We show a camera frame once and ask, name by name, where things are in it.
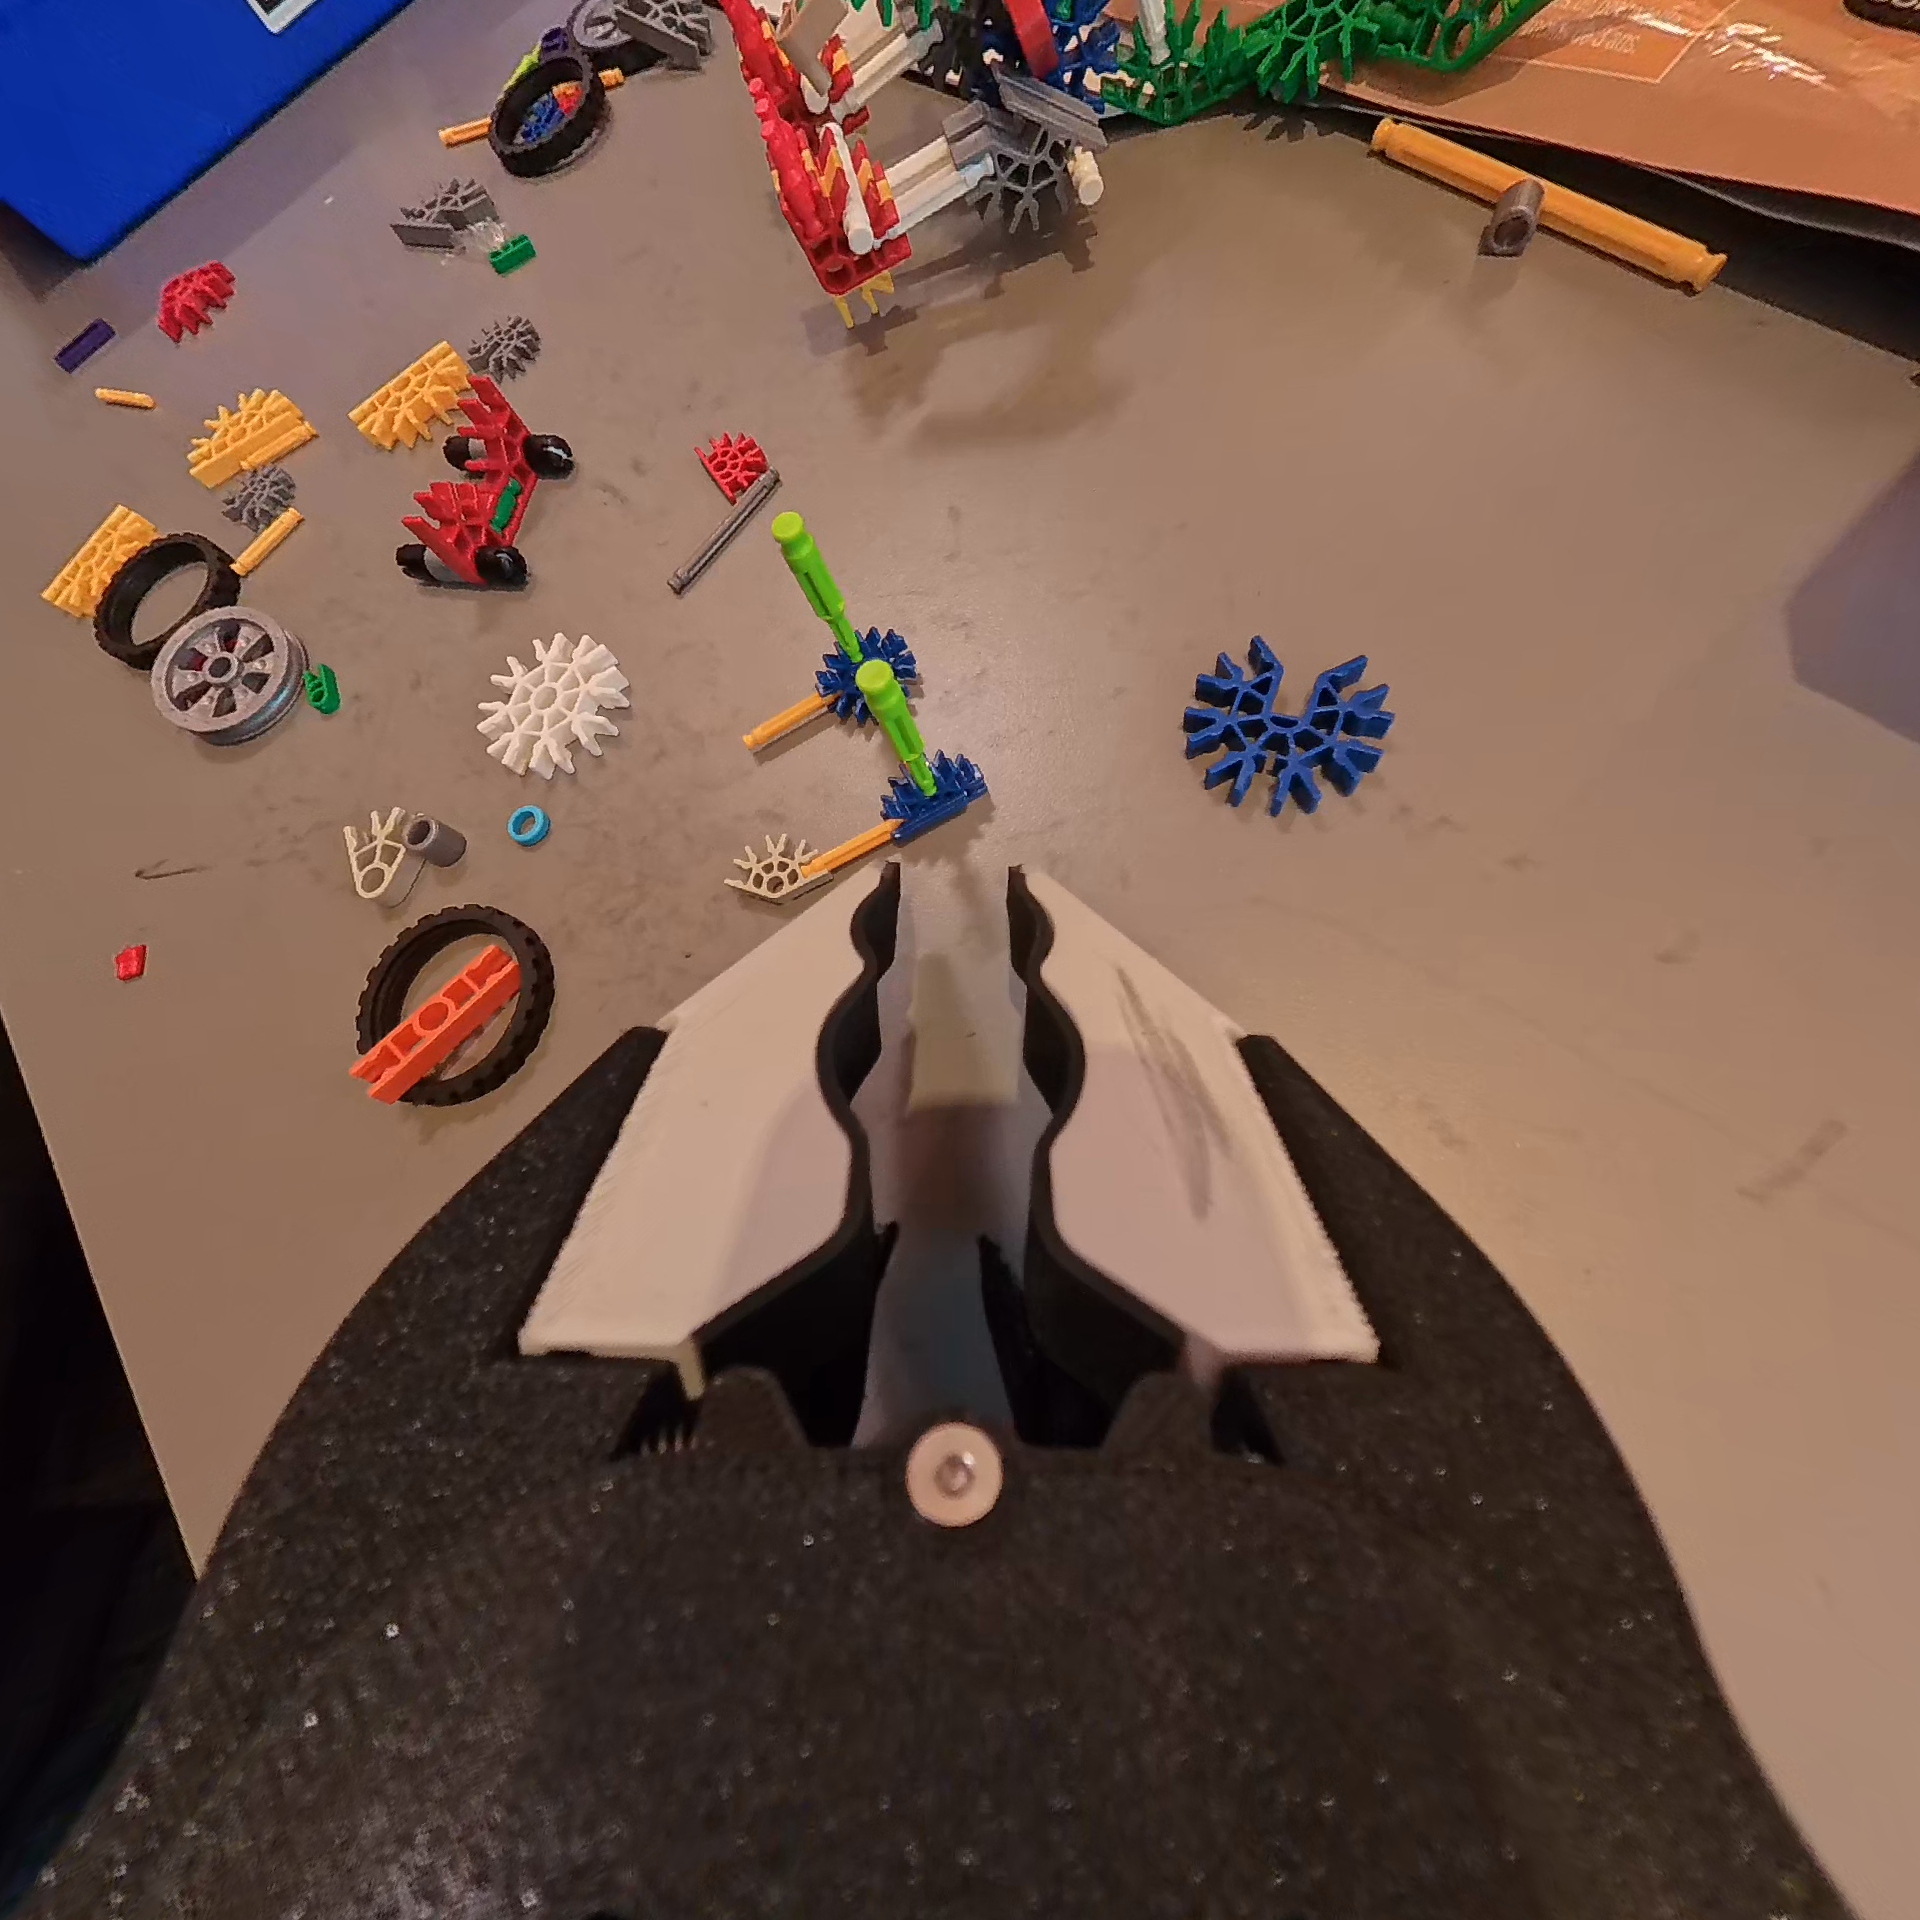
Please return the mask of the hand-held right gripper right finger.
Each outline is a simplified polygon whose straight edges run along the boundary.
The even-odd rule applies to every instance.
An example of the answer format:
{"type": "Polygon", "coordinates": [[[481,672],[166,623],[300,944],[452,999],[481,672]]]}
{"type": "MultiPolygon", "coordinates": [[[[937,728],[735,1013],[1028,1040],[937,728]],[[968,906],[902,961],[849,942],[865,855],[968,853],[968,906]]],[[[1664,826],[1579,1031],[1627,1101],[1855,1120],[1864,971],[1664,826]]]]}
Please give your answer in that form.
{"type": "Polygon", "coordinates": [[[1055,879],[1012,871],[1009,911],[1028,1071],[1052,1078],[1033,1314],[1115,1304],[1144,1366],[1378,1361],[1248,1031],[1055,879]]]}

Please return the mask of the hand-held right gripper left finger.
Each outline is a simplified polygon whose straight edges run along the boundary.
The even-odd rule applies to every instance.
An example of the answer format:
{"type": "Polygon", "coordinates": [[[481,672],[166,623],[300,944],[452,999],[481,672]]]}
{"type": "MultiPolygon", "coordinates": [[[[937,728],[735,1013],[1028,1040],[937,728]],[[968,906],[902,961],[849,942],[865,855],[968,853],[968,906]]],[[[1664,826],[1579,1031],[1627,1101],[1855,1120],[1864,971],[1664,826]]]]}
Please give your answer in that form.
{"type": "Polygon", "coordinates": [[[881,1054],[891,859],[660,1021],[660,1048],[519,1330],[521,1357],[819,1363],[882,1272],[851,1102],[881,1054]]]}

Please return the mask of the blue green orange rod assembly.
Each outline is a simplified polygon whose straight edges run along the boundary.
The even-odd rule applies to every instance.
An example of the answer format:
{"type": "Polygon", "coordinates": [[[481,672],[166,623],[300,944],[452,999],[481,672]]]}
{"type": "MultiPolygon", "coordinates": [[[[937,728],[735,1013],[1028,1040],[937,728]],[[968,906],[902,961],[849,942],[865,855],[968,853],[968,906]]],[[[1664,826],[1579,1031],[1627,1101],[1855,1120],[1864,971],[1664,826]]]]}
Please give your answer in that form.
{"type": "Polygon", "coordinates": [[[986,801],[990,789],[970,757],[928,752],[906,691],[921,680],[916,657],[898,631],[860,631],[854,625],[846,597],[804,519],[798,513],[778,515],[774,541],[815,615],[831,629],[832,650],[824,657],[816,691],[750,730],[740,739],[743,749],[764,752],[832,714],[851,725],[875,725],[898,762],[881,801],[879,826],[815,853],[809,869],[836,877],[881,848],[906,846],[960,818],[975,803],[986,801]]]}

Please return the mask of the small white connector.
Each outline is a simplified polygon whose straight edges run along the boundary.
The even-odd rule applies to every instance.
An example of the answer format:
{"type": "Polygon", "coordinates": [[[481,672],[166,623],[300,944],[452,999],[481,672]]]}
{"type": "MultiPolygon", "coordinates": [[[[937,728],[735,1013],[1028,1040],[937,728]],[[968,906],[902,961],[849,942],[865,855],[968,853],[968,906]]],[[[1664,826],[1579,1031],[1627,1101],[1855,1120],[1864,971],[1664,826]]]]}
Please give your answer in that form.
{"type": "Polygon", "coordinates": [[[812,871],[815,859],[816,855],[804,837],[767,834],[759,850],[745,846],[735,857],[735,871],[723,886],[764,904],[792,904],[832,879],[831,871],[812,871]]]}

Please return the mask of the blue tagged storage bin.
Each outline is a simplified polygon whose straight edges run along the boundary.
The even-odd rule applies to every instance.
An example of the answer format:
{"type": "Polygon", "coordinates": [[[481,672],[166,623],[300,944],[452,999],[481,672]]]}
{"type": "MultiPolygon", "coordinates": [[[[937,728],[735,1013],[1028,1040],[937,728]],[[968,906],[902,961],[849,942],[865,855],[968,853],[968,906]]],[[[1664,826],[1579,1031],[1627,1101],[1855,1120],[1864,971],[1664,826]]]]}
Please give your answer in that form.
{"type": "Polygon", "coordinates": [[[118,246],[401,2],[4,2],[2,203],[64,255],[118,246]]]}

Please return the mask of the black rubber tyre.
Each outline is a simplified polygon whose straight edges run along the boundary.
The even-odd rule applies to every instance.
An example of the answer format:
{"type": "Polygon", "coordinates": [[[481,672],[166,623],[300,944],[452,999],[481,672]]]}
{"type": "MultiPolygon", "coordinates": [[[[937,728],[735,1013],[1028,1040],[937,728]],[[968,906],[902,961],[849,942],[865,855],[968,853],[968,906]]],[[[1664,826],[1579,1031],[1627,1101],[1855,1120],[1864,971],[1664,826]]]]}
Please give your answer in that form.
{"type": "Polygon", "coordinates": [[[465,904],[406,929],[375,961],[358,1005],[354,1063],[491,944],[519,959],[518,997],[398,1102],[425,1109],[471,1105],[515,1079],[537,1049],[556,999],[551,951],[543,935],[515,914],[486,904],[465,904]]]}
{"type": "Polygon", "coordinates": [[[241,592],[242,579],[234,557],[223,547],[204,536],[158,536],[110,577],[95,610],[95,638],[110,658],[150,674],[170,640],[204,613],[234,608],[241,592]],[[137,638],[135,626],[150,597],[162,584],[191,570],[202,571],[200,594],[192,606],[156,635],[147,640],[137,638]]]}
{"type": "Polygon", "coordinates": [[[491,110],[489,147],[510,177],[543,179],[569,167],[598,141],[608,93],[587,55],[539,64],[491,110]]]}

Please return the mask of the orange ladder connector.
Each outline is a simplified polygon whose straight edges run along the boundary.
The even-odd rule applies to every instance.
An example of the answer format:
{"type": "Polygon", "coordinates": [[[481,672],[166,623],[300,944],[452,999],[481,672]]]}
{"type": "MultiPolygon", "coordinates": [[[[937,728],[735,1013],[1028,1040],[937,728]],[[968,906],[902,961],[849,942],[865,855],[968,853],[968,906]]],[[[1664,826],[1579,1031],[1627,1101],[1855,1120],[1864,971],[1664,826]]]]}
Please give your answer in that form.
{"type": "Polygon", "coordinates": [[[491,944],[352,1065],[372,1101],[398,1102],[479,1037],[521,987],[519,959],[491,944]]]}

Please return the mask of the large blue double connector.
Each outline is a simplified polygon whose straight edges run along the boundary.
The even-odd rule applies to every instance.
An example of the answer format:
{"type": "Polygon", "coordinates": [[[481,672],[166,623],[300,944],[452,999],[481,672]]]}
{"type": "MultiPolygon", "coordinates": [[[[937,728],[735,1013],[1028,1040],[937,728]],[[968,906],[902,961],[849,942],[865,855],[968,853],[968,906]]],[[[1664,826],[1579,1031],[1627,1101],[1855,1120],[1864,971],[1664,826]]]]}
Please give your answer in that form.
{"type": "Polygon", "coordinates": [[[1233,807],[1246,803],[1258,777],[1267,777],[1267,811],[1287,806],[1316,811],[1321,782],[1340,795],[1378,769],[1380,742],[1398,715],[1385,707],[1385,687],[1361,687],[1367,657],[1321,672],[1299,712],[1282,703],[1284,663],[1262,635],[1254,635],[1246,662],[1228,655],[1194,681],[1185,710],[1185,755],[1208,760],[1206,789],[1223,789],[1233,807]]]}

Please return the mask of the dark grey rod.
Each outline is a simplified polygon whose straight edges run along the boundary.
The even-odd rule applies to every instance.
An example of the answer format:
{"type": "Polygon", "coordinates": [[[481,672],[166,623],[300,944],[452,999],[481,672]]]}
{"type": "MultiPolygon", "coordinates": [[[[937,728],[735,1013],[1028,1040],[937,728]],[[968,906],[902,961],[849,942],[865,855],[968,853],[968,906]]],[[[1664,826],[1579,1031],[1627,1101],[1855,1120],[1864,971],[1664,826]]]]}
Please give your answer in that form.
{"type": "Polygon", "coordinates": [[[731,513],[723,519],[723,525],[706,538],[706,543],[668,577],[668,589],[674,597],[684,597],[688,589],[694,589],[706,570],[730,550],[730,545],[747,528],[753,517],[768,506],[775,491],[782,486],[782,475],[778,469],[768,469],[759,473],[740,499],[731,506],[731,513]]]}

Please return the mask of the silver wheel hub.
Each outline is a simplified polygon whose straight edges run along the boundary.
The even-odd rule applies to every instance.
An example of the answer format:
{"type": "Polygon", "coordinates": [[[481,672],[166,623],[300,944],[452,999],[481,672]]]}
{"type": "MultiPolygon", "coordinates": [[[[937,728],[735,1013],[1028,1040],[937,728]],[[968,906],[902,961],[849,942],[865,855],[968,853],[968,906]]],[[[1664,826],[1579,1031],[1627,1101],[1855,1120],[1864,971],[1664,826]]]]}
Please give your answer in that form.
{"type": "Polygon", "coordinates": [[[305,697],[307,655],[274,615],[209,608],[162,643],[152,695],[162,718],[210,749],[246,746],[305,697]]]}

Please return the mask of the red connector assembly black caps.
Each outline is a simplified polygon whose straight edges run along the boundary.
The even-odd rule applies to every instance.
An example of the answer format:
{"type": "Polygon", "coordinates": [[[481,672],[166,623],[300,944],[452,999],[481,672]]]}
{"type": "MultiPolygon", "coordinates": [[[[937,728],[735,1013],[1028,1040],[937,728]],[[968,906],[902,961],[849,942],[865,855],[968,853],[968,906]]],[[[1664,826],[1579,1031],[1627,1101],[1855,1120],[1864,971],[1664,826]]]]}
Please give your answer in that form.
{"type": "Polygon", "coordinates": [[[416,495],[419,513],[403,521],[416,541],[396,550],[396,566],[425,585],[518,592],[530,579],[521,521],[543,480],[574,473],[574,453],[562,438],[529,430],[489,376],[471,377],[462,413],[470,433],[443,446],[460,475],[416,495]]]}

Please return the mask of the person's dark clothing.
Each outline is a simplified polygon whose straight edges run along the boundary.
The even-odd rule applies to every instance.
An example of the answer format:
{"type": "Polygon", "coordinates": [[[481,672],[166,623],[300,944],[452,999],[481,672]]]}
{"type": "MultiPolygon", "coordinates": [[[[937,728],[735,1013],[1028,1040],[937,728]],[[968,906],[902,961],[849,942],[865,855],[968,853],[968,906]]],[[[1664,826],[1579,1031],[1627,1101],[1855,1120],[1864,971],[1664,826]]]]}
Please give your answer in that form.
{"type": "Polygon", "coordinates": [[[132,1726],[194,1590],[31,1093],[2,1045],[2,1913],[132,1726]]]}

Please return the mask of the red green white toy model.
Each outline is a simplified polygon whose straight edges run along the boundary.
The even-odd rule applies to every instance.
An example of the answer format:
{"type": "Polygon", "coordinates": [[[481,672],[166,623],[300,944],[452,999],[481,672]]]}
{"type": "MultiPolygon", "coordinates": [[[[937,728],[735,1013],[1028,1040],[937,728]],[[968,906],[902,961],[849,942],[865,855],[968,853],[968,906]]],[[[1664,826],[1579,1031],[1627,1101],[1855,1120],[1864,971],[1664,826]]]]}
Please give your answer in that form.
{"type": "Polygon", "coordinates": [[[1179,126],[1251,89],[1282,106],[1385,61],[1455,77],[1542,2],[724,2],[775,200],[854,323],[911,238],[964,201],[1009,232],[1090,209],[1107,119],[1179,126]]]}

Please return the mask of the yellow fan connector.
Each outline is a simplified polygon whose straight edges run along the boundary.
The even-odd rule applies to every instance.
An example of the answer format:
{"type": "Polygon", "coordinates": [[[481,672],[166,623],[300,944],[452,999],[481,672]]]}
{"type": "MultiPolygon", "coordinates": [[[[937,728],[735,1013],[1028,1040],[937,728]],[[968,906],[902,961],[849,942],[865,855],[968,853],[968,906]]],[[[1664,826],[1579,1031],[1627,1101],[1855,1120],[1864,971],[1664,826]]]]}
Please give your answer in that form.
{"type": "Polygon", "coordinates": [[[474,376],[451,344],[434,344],[367,400],[351,409],[358,433],[377,448],[427,441],[436,426],[451,423],[474,376]]]}
{"type": "Polygon", "coordinates": [[[254,389],[202,423],[185,469],[202,487],[218,490],[239,473],[282,463],[316,438],[319,429],[288,394],[254,389]]]}
{"type": "Polygon", "coordinates": [[[115,574],[160,538],[160,528],[118,506],[41,590],[41,601],[74,617],[95,617],[115,574]]]}

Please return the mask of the long yellow rod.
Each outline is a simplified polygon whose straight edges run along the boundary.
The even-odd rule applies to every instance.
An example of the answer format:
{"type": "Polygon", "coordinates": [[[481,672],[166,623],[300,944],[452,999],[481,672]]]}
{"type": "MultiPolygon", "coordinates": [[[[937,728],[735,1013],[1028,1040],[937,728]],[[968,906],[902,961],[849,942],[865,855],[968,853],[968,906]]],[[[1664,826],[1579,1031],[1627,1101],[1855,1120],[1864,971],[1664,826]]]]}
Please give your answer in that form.
{"type": "MultiPolygon", "coordinates": [[[[1511,162],[1392,117],[1377,123],[1371,153],[1486,203],[1488,213],[1505,187],[1522,177],[1535,177],[1511,162]]],[[[1578,194],[1559,184],[1543,184],[1543,221],[1537,234],[1558,234],[1689,293],[1704,293],[1727,269],[1727,255],[1713,251],[1689,237],[1578,194]]]]}

